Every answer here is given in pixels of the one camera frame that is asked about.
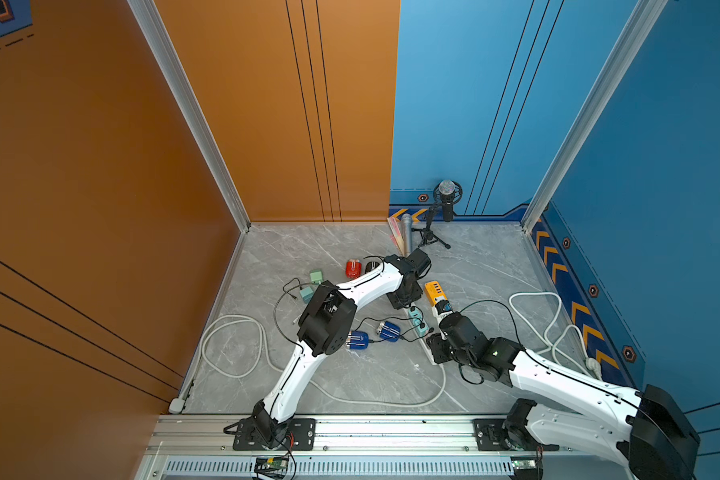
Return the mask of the red electric shaver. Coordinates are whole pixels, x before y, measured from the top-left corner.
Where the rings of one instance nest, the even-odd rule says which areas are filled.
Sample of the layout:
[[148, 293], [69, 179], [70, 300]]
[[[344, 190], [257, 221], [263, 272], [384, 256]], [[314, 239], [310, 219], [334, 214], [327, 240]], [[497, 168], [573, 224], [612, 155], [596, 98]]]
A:
[[345, 265], [345, 275], [347, 278], [354, 280], [359, 278], [363, 273], [363, 264], [359, 259], [349, 259]]

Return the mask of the white power strip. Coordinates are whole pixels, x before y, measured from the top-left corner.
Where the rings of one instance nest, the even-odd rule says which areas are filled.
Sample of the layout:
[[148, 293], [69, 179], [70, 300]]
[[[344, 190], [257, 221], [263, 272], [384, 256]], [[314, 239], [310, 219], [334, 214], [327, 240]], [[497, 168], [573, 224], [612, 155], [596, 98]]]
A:
[[412, 332], [415, 334], [414, 342], [421, 346], [429, 363], [433, 366], [437, 366], [437, 363], [432, 356], [432, 351], [426, 343], [426, 338], [433, 333], [434, 329], [427, 325], [424, 320], [422, 310], [415, 304], [407, 306], [405, 311], [409, 321], [411, 322]]

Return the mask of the black electric shaver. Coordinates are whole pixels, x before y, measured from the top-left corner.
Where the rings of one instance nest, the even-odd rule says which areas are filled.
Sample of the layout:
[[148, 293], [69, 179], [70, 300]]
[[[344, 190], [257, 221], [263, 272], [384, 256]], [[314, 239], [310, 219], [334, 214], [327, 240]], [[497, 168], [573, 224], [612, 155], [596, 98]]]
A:
[[378, 260], [369, 260], [365, 263], [364, 272], [370, 273], [374, 271], [375, 269], [379, 268], [381, 265], [381, 262]]

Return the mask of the teal charger on white strip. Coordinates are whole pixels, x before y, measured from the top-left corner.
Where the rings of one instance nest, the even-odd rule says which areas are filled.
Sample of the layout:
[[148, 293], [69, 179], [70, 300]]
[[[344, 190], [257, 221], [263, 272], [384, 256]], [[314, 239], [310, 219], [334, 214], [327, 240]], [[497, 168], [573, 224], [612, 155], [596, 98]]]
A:
[[412, 322], [423, 320], [423, 315], [421, 313], [421, 310], [416, 306], [411, 306], [408, 309], [408, 315]]

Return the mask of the yellow power strip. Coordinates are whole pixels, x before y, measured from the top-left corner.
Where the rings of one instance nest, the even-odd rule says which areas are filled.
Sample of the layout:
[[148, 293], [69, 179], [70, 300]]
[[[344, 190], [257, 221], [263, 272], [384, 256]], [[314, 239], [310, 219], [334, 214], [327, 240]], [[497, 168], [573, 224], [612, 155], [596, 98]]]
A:
[[431, 303], [431, 307], [433, 307], [441, 299], [448, 299], [438, 281], [427, 282], [425, 284], [425, 293]]

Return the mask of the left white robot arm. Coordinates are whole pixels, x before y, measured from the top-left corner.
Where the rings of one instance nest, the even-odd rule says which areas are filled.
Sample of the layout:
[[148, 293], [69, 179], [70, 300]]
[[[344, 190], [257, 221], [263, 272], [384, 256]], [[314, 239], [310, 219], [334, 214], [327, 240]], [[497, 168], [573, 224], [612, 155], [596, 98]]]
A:
[[321, 363], [346, 343], [358, 310], [386, 296], [395, 309], [421, 298], [419, 285], [431, 267], [420, 249], [409, 256], [389, 255], [372, 271], [344, 283], [322, 282], [298, 318], [297, 342], [284, 371], [252, 411], [264, 446], [285, 444], [299, 399]]

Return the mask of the green USB charger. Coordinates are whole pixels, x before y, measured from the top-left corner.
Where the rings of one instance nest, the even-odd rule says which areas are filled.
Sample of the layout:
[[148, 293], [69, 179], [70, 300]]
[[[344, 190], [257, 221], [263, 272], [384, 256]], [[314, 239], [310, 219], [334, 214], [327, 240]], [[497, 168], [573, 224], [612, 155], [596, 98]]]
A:
[[323, 272], [320, 269], [311, 270], [310, 281], [316, 285], [321, 284], [324, 281]]

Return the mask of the blue electric shaver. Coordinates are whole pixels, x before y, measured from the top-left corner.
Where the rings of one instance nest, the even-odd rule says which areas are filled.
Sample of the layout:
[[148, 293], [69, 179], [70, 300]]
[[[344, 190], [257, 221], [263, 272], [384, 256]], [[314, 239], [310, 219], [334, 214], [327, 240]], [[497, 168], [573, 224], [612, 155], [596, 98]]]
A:
[[379, 323], [376, 333], [381, 341], [396, 342], [399, 340], [402, 330], [391, 321], [382, 321]]
[[365, 350], [369, 345], [369, 336], [363, 331], [351, 331], [346, 339], [346, 347], [350, 350]]

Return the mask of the grey handheld microphone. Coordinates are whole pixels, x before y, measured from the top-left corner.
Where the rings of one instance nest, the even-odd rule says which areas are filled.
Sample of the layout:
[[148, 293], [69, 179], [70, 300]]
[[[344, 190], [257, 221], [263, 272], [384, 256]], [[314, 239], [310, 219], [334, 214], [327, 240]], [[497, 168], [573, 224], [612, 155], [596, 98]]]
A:
[[403, 255], [405, 257], [409, 256], [414, 250], [412, 224], [413, 218], [410, 214], [404, 213], [400, 217], [400, 232], [403, 240]]

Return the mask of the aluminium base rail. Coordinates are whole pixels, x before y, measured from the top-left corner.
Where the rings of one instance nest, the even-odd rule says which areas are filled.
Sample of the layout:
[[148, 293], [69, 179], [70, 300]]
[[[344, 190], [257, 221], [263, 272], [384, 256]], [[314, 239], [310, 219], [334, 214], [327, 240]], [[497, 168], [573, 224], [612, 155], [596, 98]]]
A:
[[566, 447], [503, 447], [501, 415], [298, 415], [268, 448], [239, 415], [157, 421], [138, 479], [533, 478], [580, 459]]

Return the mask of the teal USB charger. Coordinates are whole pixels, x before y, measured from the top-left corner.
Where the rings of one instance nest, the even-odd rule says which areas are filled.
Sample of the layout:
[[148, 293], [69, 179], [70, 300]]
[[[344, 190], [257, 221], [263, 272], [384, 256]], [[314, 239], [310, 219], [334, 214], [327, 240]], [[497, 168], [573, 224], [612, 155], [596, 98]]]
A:
[[307, 287], [302, 287], [302, 288], [299, 290], [299, 294], [300, 294], [300, 297], [301, 297], [301, 299], [303, 300], [303, 302], [304, 302], [305, 304], [308, 304], [308, 303], [311, 301], [311, 299], [313, 298], [314, 289], [313, 289], [312, 287], [309, 287], [309, 286], [307, 286]]

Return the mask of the black microphone on tripod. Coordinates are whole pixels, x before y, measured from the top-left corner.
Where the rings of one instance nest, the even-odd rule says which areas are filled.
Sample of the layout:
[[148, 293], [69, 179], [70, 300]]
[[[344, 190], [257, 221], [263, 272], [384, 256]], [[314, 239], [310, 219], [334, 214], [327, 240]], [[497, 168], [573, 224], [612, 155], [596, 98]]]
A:
[[427, 209], [425, 226], [417, 230], [420, 235], [419, 247], [441, 244], [445, 249], [451, 249], [449, 243], [434, 233], [432, 224], [438, 213], [442, 215], [444, 222], [451, 222], [455, 217], [454, 206], [460, 202], [462, 196], [462, 186], [453, 180], [442, 180], [433, 189], [433, 202]]

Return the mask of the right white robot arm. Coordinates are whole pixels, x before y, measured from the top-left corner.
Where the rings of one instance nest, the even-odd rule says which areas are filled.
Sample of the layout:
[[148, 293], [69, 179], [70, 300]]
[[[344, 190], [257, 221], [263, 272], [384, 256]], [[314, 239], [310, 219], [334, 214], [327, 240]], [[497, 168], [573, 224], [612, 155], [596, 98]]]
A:
[[606, 383], [504, 338], [487, 338], [453, 312], [426, 344], [436, 363], [454, 362], [482, 380], [535, 394], [515, 402], [498, 440], [515, 450], [570, 447], [626, 467], [639, 479], [691, 479], [700, 437], [673, 397]]

